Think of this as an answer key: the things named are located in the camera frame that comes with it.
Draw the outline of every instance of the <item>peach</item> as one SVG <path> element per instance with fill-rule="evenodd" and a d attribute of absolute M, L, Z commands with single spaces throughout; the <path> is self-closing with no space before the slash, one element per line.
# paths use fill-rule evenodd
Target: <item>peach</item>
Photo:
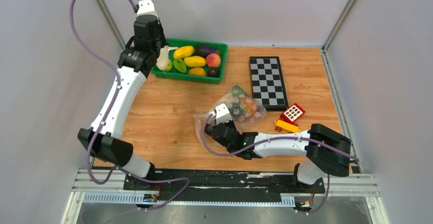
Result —
<path fill-rule="evenodd" d="M 221 58 L 217 54 L 209 54 L 206 57 L 206 63 L 209 67 L 219 67 L 221 66 Z"/>

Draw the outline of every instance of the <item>wire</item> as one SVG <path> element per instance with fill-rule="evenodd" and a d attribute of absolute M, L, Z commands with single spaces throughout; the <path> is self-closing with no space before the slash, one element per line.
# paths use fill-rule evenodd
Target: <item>wire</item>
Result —
<path fill-rule="evenodd" d="M 311 198 L 304 202 L 304 204 L 311 203 L 310 206 L 314 204 L 314 187 L 311 188 Z"/>
<path fill-rule="evenodd" d="M 328 175 L 328 184 L 327 184 L 327 186 L 326 186 L 326 194 L 325 194 L 325 199 L 323 199 L 323 202 L 319 205 L 319 207 L 317 207 L 317 209 L 315 209 L 315 210 L 312 210 L 312 211 L 308 211 L 308 212 L 306 212 L 306 211 L 299 211 L 299 213 L 301 213 L 301 214 L 304 214 L 304 215 L 310 215 L 310 214 L 314 214 L 314 213 L 317 213 L 318 211 L 320 211 L 322 208 L 323 208 L 323 206 L 325 205 L 325 203 L 326 203 L 326 201 L 328 200 L 328 195 L 329 195 L 329 175 Z"/>
<path fill-rule="evenodd" d="M 204 123 L 204 125 L 203 125 L 203 130 L 202 130 L 202 141 L 203 141 L 203 145 L 204 145 L 204 147 L 205 147 L 209 152 L 211 152 L 212 154 L 215 154 L 215 155 L 217 155 L 217 156 L 232 156 L 232 155 L 236 155 L 236 154 L 241 153 L 241 152 L 243 152 L 243 151 L 246 151 L 246 150 L 248 150 L 248 149 L 250 149 L 250 148 L 252 148 L 252 147 L 254 147 L 254 146 L 256 146 L 256 145 L 259 145 L 259 144 L 262 144 L 262 143 L 265 143 L 265 142 L 275 141 L 275 140 L 305 140 L 305 141 L 309 141 L 309 142 L 314 142 L 314 143 L 316 143 L 316 144 L 318 144 L 318 145 L 320 145 L 320 146 L 323 146 L 323 147 L 325 147 L 325 148 L 327 148 L 327 149 L 329 149 L 329 150 L 332 150 L 332 151 L 334 151 L 334 152 L 336 152 L 336 153 L 339 153 L 339 154 L 341 154 L 341 155 L 343 155 L 343 156 L 345 156 L 345 157 L 347 157 L 347 158 L 349 158 L 349 159 L 352 159 L 354 162 L 359 162 L 359 158 L 357 158 L 357 157 L 355 157 L 355 156 L 352 156 L 352 155 L 350 155 L 350 154 L 347 154 L 347 153 L 345 153 L 345 152 L 343 152 L 343 151 L 341 151 L 341 150 L 338 150 L 338 149 L 336 149 L 335 147 L 332 147 L 332 146 L 330 146 L 330 145 L 328 145 L 328 144 L 325 144 L 325 143 L 323 143 L 323 142 L 321 142 L 321 141 L 314 140 L 314 139 L 311 139 L 311 138 L 304 138 L 304 137 L 298 138 L 298 137 L 296 137 L 296 136 L 278 136 L 278 137 L 274 137 L 274 138 L 264 139 L 264 140 L 261 140 L 261 141 L 255 142 L 255 143 L 253 143 L 253 144 L 251 144 L 251 145 L 248 145 L 248 146 L 246 146 L 246 147 L 244 147 L 244 148 L 242 148 L 242 149 L 240 149 L 240 150 L 237 150 L 237 151 L 232 152 L 232 153 L 229 153 L 229 154 L 221 154 L 221 153 L 217 153 L 217 152 L 215 152 L 215 151 L 213 151 L 212 149 L 209 148 L 209 146 L 206 144 L 205 136 L 204 136 L 204 134 L 205 134 L 205 125 L 209 122 L 209 120 L 210 120 L 211 117 L 212 117 L 212 114 L 209 114 L 209 116 L 206 118 L 206 121 L 205 121 L 205 123 Z M 324 204 L 325 204 L 325 202 L 326 202 L 326 199 L 328 198 L 328 195 L 329 195 L 329 175 L 328 175 L 328 186 L 326 187 L 325 199 L 324 199 L 323 202 L 320 204 L 320 206 L 319 206 L 317 209 L 313 210 L 313 211 L 309 211 L 309 212 L 299 211 L 299 212 L 300 212 L 301 214 L 305 214 L 305 215 L 314 214 L 314 213 L 318 212 L 318 211 L 319 211 L 319 210 L 324 206 Z"/>
<path fill-rule="evenodd" d="M 96 57 L 98 60 L 102 61 L 103 63 L 105 63 L 106 65 L 108 65 L 111 68 L 111 70 L 116 75 L 117 86 L 120 87 L 121 86 L 121 77 L 120 77 L 119 72 L 117 71 L 117 68 L 112 63 L 110 63 L 107 59 L 103 58 L 102 56 L 100 56 L 99 54 L 97 54 L 96 52 L 94 52 L 92 49 L 90 49 L 89 46 L 86 43 L 84 43 L 84 41 L 78 35 L 77 29 L 75 28 L 75 24 L 74 24 L 74 6 L 75 6 L 75 2 L 76 1 L 77 0 L 72 0 L 71 3 L 70 3 L 70 7 L 69 7 L 69 23 L 70 23 L 70 28 L 72 30 L 72 33 L 74 34 L 74 36 L 77 39 L 77 41 L 81 44 L 81 46 L 87 52 L 89 52 L 92 56 Z M 134 1 L 132 1 L 132 0 L 128 0 L 128 1 L 131 4 L 131 6 L 134 8 L 134 6 L 135 6 L 134 5 Z M 98 126 L 98 128 L 96 129 L 95 133 L 93 134 L 93 136 L 92 136 L 92 138 L 90 140 L 89 146 L 87 148 L 87 153 L 86 153 L 86 168 L 87 168 L 87 172 L 89 173 L 89 176 L 90 176 L 91 180 L 93 182 L 97 183 L 97 184 L 100 184 L 100 185 L 106 183 L 110 179 L 111 174 L 113 173 L 113 171 L 118 166 L 112 167 L 110 169 L 110 171 L 108 172 L 106 179 L 104 179 L 102 181 L 99 181 L 98 179 L 96 179 L 94 177 L 94 175 L 93 175 L 93 173 L 91 171 L 91 168 L 90 168 L 91 167 L 90 166 L 90 153 L 91 153 L 91 149 L 93 147 L 93 144 L 95 142 L 95 139 L 96 139 L 97 135 L 99 134 L 99 132 L 102 129 L 103 122 L 107 119 L 108 114 L 110 113 L 110 111 L 111 111 L 111 109 L 112 109 L 112 107 L 113 107 L 113 105 L 114 105 L 114 103 L 116 101 L 118 93 L 119 93 L 119 89 L 116 89 L 115 92 L 114 92 L 113 98 L 111 99 L 110 104 L 107 107 L 107 111 L 105 111 L 105 113 L 104 113 L 104 115 L 102 117 L 102 121 L 101 121 L 100 125 Z M 114 217 L 113 219 L 110 219 L 110 220 L 106 221 L 105 223 L 109 223 L 109 222 L 111 222 L 111 221 L 119 218 L 120 216 L 123 216 L 123 215 L 125 215 L 125 214 L 127 214 L 129 212 L 132 212 L 132 211 L 136 211 L 136 210 L 140 210 L 140 209 L 144 209 L 145 211 L 147 211 L 147 210 L 156 210 L 156 209 L 162 208 L 165 205 L 167 205 L 168 203 L 170 203 L 174 198 L 176 198 L 182 191 L 184 191 L 187 188 L 188 184 L 189 184 L 189 179 L 185 178 L 185 177 L 176 178 L 176 179 L 170 179 L 170 180 L 151 181 L 151 180 L 147 180 L 147 179 L 141 178 L 141 177 L 139 177 L 137 175 L 134 175 L 134 174 L 132 174 L 132 173 L 130 173 L 130 172 L 128 172 L 128 171 L 120 168 L 120 167 L 119 167 L 119 169 L 122 172 L 125 172 L 126 174 L 129 174 L 129 175 L 131 175 L 131 176 L 133 176 L 133 177 L 135 177 L 138 180 L 143 181 L 143 182 L 148 182 L 148 183 L 169 183 L 169 182 L 175 182 L 175 181 L 186 181 L 186 183 L 173 197 L 171 197 L 169 200 L 167 200 L 166 202 L 162 203 L 161 205 L 158 205 L 158 206 L 155 206 L 155 207 L 150 207 L 150 208 L 139 208 L 139 209 L 129 210 L 129 211 L 126 211 L 126 212 L 124 212 L 124 213 L 122 213 L 122 214 Z"/>

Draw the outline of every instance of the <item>red toy block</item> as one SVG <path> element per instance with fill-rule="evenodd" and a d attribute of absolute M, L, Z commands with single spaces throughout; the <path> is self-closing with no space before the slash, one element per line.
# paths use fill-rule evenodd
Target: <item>red toy block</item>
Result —
<path fill-rule="evenodd" d="M 294 122 L 304 114 L 305 110 L 303 110 L 298 104 L 294 103 L 281 114 L 280 118 L 281 120 L 294 125 Z"/>

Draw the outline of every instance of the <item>white wall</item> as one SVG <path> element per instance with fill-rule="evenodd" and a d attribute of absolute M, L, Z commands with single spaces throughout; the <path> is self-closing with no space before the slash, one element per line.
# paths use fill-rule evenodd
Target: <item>white wall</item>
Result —
<path fill-rule="evenodd" d="M 359 0 L 330 49 L 390 222 L 431 223 L 433 0 Z"/>
<path fill-rule="evenodd" d="M 70 0 L 0 0 L 0 216 L 59 223 L 114 75 L 75 41 Z M 93 0 L 78 0 L 83 39 L 113 62 L 121 51 Z"/>
<path fill-rule="evenodd" d="M 125 41 L 131 9 L 105 0 Z M 235 45 L 324 44 L 347 0 L 153 0 L 170 38 Z"/>

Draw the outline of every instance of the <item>yellow toy block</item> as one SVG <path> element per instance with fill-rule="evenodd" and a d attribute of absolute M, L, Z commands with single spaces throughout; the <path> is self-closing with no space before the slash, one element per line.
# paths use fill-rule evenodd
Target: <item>yellow toy block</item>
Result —
<path fill-rule="evenodd" d="M 294 126 L 290 123 L 284 122 L 283 120 L 279 119 L 274 122 L 275 124 L 275 130 L 280 132 L 281 130 L 287 131 L 289 133 L 298 133 L 301 132 L 299 127 Z"/>

